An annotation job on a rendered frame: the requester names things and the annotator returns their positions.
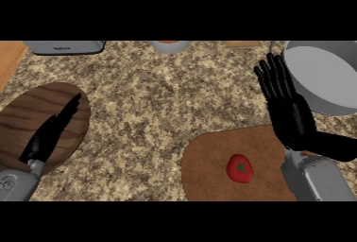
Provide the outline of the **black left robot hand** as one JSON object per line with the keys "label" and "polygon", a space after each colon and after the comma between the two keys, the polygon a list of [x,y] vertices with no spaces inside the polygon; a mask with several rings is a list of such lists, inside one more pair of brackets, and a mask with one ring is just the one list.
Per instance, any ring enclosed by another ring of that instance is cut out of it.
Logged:
{"label": "black left robot hand", "polygon": [[27,164],[31,160],[46,162],[58,145],[64,129],[78,112],[81,95],[75,95],[64,106],[59,114],[52,115],[40,125],[24,148],[18,160]]}

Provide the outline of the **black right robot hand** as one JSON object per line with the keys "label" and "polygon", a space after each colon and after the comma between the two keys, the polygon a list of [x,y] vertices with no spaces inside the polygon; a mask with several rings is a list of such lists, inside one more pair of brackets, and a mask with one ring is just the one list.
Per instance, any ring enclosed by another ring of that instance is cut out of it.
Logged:
{"label": "black right robot hand", "polygon": [[254,73],[267,100],[273,131],[285,148],[351,162],[357,158],[357,139],[317,130],[311,109],[304,96],[295,91],[282,56],[267,53]]}

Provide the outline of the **round dark wooden board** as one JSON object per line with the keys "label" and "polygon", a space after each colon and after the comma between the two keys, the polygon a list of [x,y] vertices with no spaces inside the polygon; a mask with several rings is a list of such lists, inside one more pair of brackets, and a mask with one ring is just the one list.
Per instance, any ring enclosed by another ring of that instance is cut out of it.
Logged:
{"label": "round dark wooden board", "polygon": [[0,171],[31,168],[18,158],[47,118],[58,114],[75,95],[81,95],[78,112],[64,129],[62,136],[44,165],[49,174],[78,148],[90,125],[90,101],[84,91],[72,84],[53,82],[25,92],[0,112]]}

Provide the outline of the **grey pot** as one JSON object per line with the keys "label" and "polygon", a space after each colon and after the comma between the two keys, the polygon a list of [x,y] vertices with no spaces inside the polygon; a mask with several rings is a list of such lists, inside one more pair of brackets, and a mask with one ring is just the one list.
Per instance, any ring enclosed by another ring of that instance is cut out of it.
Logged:
{"label": "grey pot", "polygon": [[357,113],[357,41],[286,41],[282,57],[311,110]]}

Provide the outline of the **brown cutting board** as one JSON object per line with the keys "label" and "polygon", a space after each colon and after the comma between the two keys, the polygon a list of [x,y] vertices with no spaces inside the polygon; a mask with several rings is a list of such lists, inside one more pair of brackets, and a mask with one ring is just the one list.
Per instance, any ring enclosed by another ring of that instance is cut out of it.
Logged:
{"label": "brown cutting board", "polygon": [[283,161],[285,147],[272,125],[199,135],[182,161],[188,200],[295,201]]}

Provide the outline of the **red tomato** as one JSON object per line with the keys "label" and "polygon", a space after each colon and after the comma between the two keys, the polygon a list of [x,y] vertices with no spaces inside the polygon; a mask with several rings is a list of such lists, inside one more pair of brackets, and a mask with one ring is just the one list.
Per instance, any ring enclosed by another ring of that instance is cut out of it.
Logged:
{"label": "red tomato", "polygon": [[254,178],[254,169],[247,157],[235,154],[230,157],[226,172],[230,180],[239,183],[249,183]]}

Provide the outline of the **pale wooden board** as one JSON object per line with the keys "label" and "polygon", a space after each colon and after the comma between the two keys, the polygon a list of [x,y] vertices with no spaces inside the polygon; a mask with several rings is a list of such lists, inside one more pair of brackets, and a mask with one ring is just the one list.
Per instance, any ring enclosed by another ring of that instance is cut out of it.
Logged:
{"label": "pale wooden board", "polygon": [[224,43],[227,48],[248,48],[261,46],[260,41],[226,41]]}

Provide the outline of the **orange wooden panel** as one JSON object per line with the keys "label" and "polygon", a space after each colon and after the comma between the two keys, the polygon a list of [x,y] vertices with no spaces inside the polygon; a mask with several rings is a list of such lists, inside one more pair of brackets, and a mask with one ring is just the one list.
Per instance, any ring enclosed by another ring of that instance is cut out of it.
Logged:
{"label": "orange wooden panel", "polygon": [[11,80],[28,47],[22,41],[0,41],[0,92]]}

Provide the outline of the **grey appliance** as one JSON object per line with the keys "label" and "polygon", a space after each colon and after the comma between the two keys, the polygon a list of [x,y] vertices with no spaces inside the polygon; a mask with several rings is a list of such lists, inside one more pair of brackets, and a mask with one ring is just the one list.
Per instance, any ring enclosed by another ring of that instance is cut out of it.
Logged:
{"label": "grey appliance", "polygon": [[105,41],[25,41],[24,43],[40,56],[98,54],[106,45]]}

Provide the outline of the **grey cup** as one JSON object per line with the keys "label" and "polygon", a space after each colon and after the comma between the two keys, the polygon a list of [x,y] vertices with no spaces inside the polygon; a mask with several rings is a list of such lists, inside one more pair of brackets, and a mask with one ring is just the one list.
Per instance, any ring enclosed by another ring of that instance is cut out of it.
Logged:
{"label": "grey cup", "polygon": [[189,41],[179,41],[174,43],[162,43],[159,41],[152,41],[151,42],[154,45],[154,48],[167,54],[176,54],[180,53],[190,45]]}

